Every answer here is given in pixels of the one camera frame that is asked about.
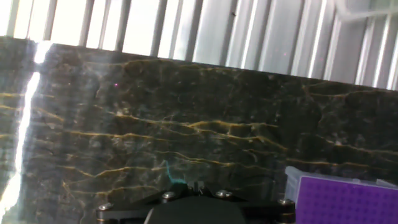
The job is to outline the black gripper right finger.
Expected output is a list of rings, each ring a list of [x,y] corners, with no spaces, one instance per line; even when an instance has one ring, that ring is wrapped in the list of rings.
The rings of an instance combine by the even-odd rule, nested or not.
[[[200,195],[231,202],[243,213],[248,223],[295,223],[295,203],[278,196],[274,182],[265,186],[232,189],[220,184],[205,182]]]

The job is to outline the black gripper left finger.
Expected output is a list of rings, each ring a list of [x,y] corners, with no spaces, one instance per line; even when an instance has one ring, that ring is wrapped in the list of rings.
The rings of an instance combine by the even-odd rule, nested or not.
[[[193,196],[195,187],[189,184],[172,184],[168,189],[140,199],[136,202],[108,202],[96,210],[97,224],[144,223],[148,213],[157,205]]]

